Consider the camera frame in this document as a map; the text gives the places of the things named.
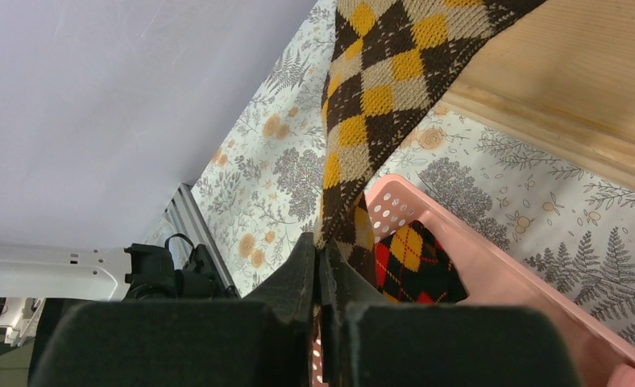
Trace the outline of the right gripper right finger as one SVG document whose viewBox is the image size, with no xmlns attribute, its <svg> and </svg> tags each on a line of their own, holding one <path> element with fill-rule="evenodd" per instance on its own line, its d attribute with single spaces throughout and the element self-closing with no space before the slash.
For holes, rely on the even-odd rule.
<svg viewBox="0 0 635 387">
<path fill-rule="evenodd" d="M 320 255 L 323 371 L 331 386 L 383 386 L 386 350 L 385 299 L 336 247 Z"/>
</svg>

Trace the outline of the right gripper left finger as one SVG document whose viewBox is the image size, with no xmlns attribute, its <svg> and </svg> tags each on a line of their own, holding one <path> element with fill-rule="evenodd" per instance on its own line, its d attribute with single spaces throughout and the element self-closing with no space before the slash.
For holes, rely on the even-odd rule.
<svg viewBox="0 0 635 387">
<path fill-rule="evenodd" d="M 313 233 L 302 233 L 288 259 L 244 298 L 262 308 L 256 386 L 311 385 L 316 255 Z"/>
</svg>

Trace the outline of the black red yellow argyle sock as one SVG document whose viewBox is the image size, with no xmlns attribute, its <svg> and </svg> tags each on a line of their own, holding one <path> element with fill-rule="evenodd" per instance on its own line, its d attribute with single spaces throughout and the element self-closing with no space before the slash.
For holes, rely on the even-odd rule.
<svg viewBox="0 0 635 387">
<path fill-rule="evenodd" d="M 413 221 L 375 245 L 376 288 L 395 302 L 457 303 L 468 297 L 434 234 Z"/>
</svg>

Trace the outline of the pink plastic basket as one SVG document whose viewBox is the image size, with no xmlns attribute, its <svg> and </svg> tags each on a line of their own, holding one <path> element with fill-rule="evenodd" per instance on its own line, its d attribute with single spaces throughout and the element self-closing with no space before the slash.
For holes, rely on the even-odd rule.
<svg viewBox="0 0 635 387">
<path fill-rule="evenodd" d="M 364 194 L 380 241 L 419 221 L 448 253 L 468 297 L 386 298 L 383 386 L 635 386 L 635 348 L 405 178 Z"/>
</svg>

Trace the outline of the brown argyle sock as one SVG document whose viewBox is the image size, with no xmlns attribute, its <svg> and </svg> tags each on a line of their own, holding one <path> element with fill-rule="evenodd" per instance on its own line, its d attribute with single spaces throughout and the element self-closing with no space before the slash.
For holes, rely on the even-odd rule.
<svg viewBox="0 0 635 387">
<path fill-rule="evenodd" d="M 326 158 L 315 243 L 375 280 L 364 190 L 494 36 L 536 0 L 340 1 L 322 94 Z"/>
</svg>

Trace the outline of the wooden hanger stand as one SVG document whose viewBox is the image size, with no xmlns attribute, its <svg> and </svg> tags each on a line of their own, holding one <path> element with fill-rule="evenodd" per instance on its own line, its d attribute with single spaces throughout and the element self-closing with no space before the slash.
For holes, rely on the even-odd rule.
<svg viewBox="0 0 635 387">
<path fill-rule="evenodd" d="M 442 104 L 635 191 L 635 1 L 545 2 Z"/>
</svg>

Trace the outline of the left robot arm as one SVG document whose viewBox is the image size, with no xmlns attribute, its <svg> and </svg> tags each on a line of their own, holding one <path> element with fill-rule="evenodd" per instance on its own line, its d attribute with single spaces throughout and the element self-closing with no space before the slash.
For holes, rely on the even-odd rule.
<svg viewBox="0 0 635 387">
<path fill-rule="evenodd" d="M 52 299 L 120 302 L 148 298 L 238 298 L 219 254 L 189 245 L 176 264 L 170 243 L 133 243 L 105 251 L 0 243 L 0 328 L 5 343 L 19 347 L 36 335 L 45 304 Z"/>
</svg>

